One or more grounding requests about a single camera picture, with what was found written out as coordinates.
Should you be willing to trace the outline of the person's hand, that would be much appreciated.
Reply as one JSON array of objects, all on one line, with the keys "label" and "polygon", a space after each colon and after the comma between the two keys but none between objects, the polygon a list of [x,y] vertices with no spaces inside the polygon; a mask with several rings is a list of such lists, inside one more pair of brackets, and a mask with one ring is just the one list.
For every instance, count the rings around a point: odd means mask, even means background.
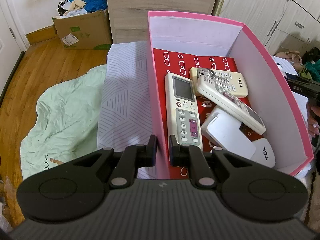
[{"label": "person's hand", "polygon": [[315,138],[319,135],[319,122],[316,120],[316,117],[319,116],[319,107],[311,105],[310,102],[308,102],[306,109],[308,113],[308,133]]}]

